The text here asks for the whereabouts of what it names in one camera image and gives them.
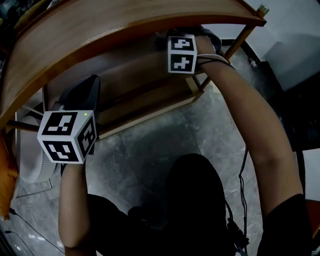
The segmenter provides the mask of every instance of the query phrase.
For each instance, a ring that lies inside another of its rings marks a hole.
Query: person
[[[215,54],[207,36],[195,40],[198,54]],[[199,59],[198,63],[207,61]],[[201,68],[224,97],[253,161],[263,219],[257,255],[309,256],[312,235],[303,188],[278,117],[229,65],[217,61]],[[153,230],[106,198],[88,194],[85,166],[68,164],[61,178],[58,217],[65,254],[160,254],[170,250],[228,255],[225,195],[211,163],[198,154],[181,156],[165,188],[168,224],[161,231]]]

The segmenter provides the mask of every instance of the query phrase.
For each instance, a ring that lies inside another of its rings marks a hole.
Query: cable
[[[248,147],[245,146],[245,152],[244,152],[244,157],[243,157],[243,162],[242,162],[242,166],[241,166],[241,170],[239,173],[239,179],[240,179],[240,195],[241,195],[241,203],[243,206],[243,212],[244,212],[244,216],[243,216],[243,234],[244,237],[247,238],[247,214],[248,214],[248,206],[247,206],[247,202],[246,202],[246,198],[245,198],[245,182],[244,182],[244,178],[241,176],[244,169],[245,169],[245,165],[246,165],[246,160],[247,160],[247,155],[248,155]],[[247,253],[247,246],[244,247],[244,251],[245,253]]]
[[[202,57],[202,56],[215,56],[215,57],[218,57],[219,59],[222,59],[223,61],[227,62],[227,60],[224,57],[222,57],[218,54],[209,53],[209,54],[198,54],[197,55],[197,57]]]
[[[50,242],[48,239],[46,239],[42,234],[40,234],[38,231],[36,231],[28,222],[26,222],[18,213],[16,213],[16,211],[12,208],[10,208],[10,213],[13,215],[17,215],[20,217],[21,220],[23,220],[25,223],[27,223],[29,225],[30,228],[32,228],[36,233],[38,233],[40,236],[42,236],[49,244],[51,244],[52,246],[54,246],[55,248],[57,248],[60,252],[62,252],[63,254],[65,254],[62,250],[60,250],[57,246],[55,246],[52,242]]]
[[[234,220],[234,215],[232,214],[231,208],[230,208],[230,206],[229,206],[229,204],[228,204],[227,200],[226,200],[226,199],[224,199],[224,201],[225,201],[225,205],[226,205],[226,207],[228,208],[228,212],[229,212],[229,217],[230,217],[230,219],[231,219],[231,220]]]
[[[18,235],[16,232],[7,230],[7,231],[4,231],[4,233],[6,233],[6,234],[10,234],[10,233],[16,234],[16,235],[18,236],[18,238],[20,238],[20,240],[22,241],[22,243],[24,243],[25,247],[27,247],[27,249],[28,249],[29,252],[32,254],[32,256],[35,256],[35,255],[33,254],[33,252],[30,250],[30,248],[28,247],[28,245],[25,243],[25,241],[23,241],[23,239],[20,237],[20,235]]]
[[[203,64],[207,64],[207,63],[211,63],[211,62],[220,62],[220,63],[224,63],[226,65],[228,65],[229,67],[235,69],[233,66],[231,66],[229,63],[221,60],[221,59],[217,59],[217,58],[206,58],[206,57],[199,57],[199,59],[205,59],[205,60],[208,60],[208,61],[205,61],[205,62],[202,62],[202,63],[199,63],[198,64],[198,67],[200,67],[201,65]]]

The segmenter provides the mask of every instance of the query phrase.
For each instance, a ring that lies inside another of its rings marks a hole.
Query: white cube
[[[83,164],[97,139],[94,112],[46,111],[37,139],[52,163]]]
[[[194,74],[197,62],[195,36],[169,36],[168,38],[168,72]]]

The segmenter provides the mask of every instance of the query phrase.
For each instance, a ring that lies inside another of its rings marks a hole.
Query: white fan
[[[38,125],[32,116],[25,116],[23,123]],[[37,133],[33,131],[20,131],[20,178],[27,183],[47,181],[54,174],[56,164],[50,162],[46,153],[40,146]]]

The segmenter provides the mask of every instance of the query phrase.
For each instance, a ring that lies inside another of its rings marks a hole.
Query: marble floor
[[[231,64],[265,98],[277,93],[272,76],[263,67],[252,68],[240,49]],[[198,153],[205,156],[217,170],[235,222],[243,229],[243,207],[238,174],[245,152],[245,143],[235,126],[219,90],[211,84],[201,98],[192,104],[108,137],[95,146],[94,155],[86,163],[88,192],[106,197],[121,211],[147,202],[164,202],[164,181],[174,161],[181,155]],[[257,254],[262,237],[262,216],[254,167],[250,156],[243,172],[244,193],[248,205],[248,255]],[[12,208],[49,241],[63,246],[58,235],[60,174],[37,184],[18,185],[18,196]],[[2,231],[16,232],[35,256],[60,256],[62,253],[35,233],[18,216],[1,221]],[[4,234],[18,256],[30,256],[25,245],[14,234]]]

